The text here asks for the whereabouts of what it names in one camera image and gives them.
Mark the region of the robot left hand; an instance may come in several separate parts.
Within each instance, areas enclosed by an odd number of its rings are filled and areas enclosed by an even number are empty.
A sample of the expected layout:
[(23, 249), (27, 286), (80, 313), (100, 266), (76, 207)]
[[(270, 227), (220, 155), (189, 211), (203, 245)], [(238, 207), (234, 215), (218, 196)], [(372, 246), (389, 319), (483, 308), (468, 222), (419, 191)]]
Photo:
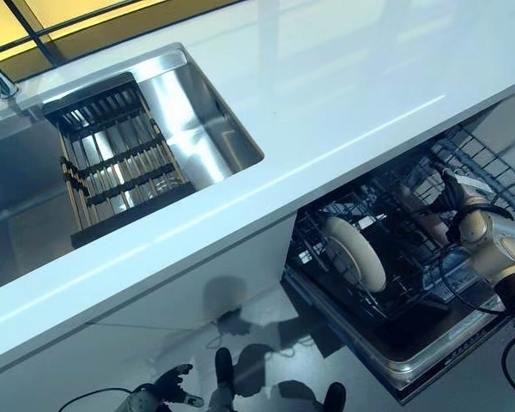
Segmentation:
[(160, 400), (166, 403), (183, 403), (194, 408), (202, 408), (204, 400), (181, 387), (183, 377), (188, 375), (192, 369), (192, 364), (181, 364), (163, 373), (154, 382)]

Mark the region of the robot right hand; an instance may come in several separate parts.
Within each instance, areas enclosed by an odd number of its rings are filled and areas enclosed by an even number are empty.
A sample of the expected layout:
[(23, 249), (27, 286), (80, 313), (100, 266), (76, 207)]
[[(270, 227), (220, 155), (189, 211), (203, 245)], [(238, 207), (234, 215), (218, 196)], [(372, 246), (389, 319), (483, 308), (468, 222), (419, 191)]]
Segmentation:
[(456, 214), (451, 218), (451, 225), (456, 226), (462, 219), (460, 210), (465, 203), (464, 185), (467, 176), (455, 173), (447, 167), (441, 167), (438, 172), (444, 183), (444, 189), (428, 206), (428, 210), (435, 214), (455, 211)]

